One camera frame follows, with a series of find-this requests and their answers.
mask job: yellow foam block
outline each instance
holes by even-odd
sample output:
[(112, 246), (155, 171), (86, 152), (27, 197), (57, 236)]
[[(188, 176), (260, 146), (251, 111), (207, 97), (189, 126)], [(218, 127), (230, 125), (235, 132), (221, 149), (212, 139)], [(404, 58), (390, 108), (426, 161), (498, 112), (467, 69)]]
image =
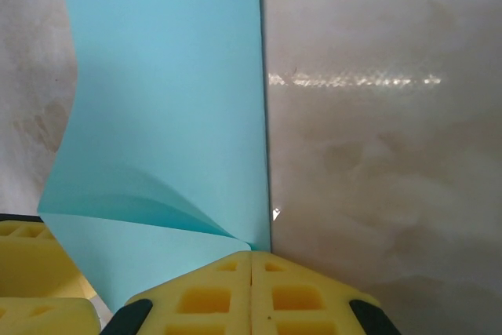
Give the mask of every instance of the yellow foam block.
[(97, 335), (100, 320), (83, 298), (1, 298), (1, 335)]
[(153, 308), (137, 335), (249, 335), (250, 283), (251, 254), (241, 252), (141, 293), (128, 303)]
[(0, 297), (95, 295), (43, 223), (0, 221)]
[(371, 296), (270, 253), (253, 252), (251, 318), (256, 335), (366, 335), (350, 302)]

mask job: light blue paper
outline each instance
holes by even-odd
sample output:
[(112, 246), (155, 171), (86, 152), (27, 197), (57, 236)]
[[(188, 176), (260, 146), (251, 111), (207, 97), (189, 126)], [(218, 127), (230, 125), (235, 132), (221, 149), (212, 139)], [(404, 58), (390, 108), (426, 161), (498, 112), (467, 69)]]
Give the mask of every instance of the light blue paper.
[(67, 7), (77, 93), (38, 211), (105, 303), (247, 245), (269, 250), (260, 0)]

